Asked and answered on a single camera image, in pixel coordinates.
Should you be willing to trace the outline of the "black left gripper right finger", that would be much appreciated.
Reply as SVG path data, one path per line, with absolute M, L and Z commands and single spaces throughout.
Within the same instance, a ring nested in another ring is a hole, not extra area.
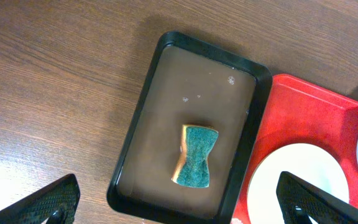
M 276 195 L 286 224 L 358 224 L 357 208 L 290 172 L 280 174 Z

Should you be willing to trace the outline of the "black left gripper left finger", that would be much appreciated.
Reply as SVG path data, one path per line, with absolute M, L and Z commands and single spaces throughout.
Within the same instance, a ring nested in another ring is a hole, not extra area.
M 0 211 L 0 223 L 72 224 L 80 201 L 75 174 L 67 174 Z

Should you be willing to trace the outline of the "pale green plate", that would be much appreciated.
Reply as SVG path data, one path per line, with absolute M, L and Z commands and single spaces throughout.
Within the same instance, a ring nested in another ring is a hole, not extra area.
M 283 171 L 349 203 L 347 179 L 337 160 L 318 146 L 290 144 L 270 153 L 252 174 L 247 190 L 247 210 L 252 224 L 284 222 L 276 195 Z

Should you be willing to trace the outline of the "green yellow sponge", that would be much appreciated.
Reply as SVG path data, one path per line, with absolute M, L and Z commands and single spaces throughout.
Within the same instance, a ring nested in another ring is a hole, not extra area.
M 219 132 L 213 128 L 184 124 L 181 130 L 180 155 L 171 180 L 184 187 L 208 188 L 208 156 L 218 137 Z

